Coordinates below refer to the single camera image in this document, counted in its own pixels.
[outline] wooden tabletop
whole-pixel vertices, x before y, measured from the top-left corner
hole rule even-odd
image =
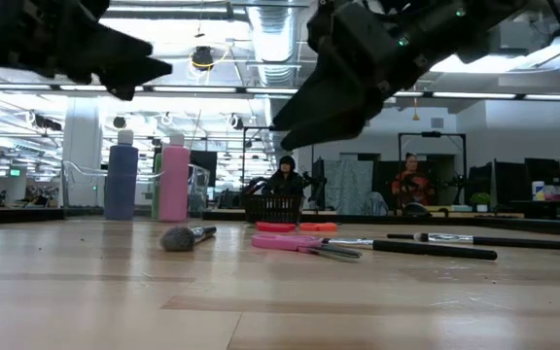
[[[0,349],[560,350],[559,251],[497,248],[496,262],[364,251],[350,263],[253,248],[247,225],[216,224],[189,253],[160,250],[166,224],[0,226]]]

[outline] black brush handle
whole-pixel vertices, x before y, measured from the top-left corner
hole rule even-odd
[[[391,253],[430,255],[436,257],[467,258],[494,261],[498,255],[494,251],[458,248],[421,243],[373,240],[373,250]]]
[[[401,233],[390,233],[390,234],[386,234],[386,237],[388,237],[388,239],[414,239],[414,235],[413,234],[401,234]]]
[[[472,243],[478,245],[498,246],[498,247],[560,250],[560,241],[548,241],[548,240],[540,240],[540,239],[473,237]]]

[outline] gray brush head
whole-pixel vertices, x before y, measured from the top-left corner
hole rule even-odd
[[[187,227],[173,227],[159,239],[159,245],[166,252],[190,252],[193,244],[193,232]]]

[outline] scissors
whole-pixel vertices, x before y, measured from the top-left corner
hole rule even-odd
[[[302,235],[255,234],[252,246],[322,255],[328,258],[357,259],[362,253],[323,243],[321,238]]]

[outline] person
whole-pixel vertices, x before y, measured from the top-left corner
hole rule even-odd
[[[291,156],[281,157],[280,167],[262,188],[262,193],[303,196],[303,181],[295,169],[296,162]]]
[[[401,205],[417,202],[428,205],[428,198],[435,194],[427,177],[418,172],[416,155],[405,154],[405,171],[398,174],[392,184],[393,195],[398,195]]]

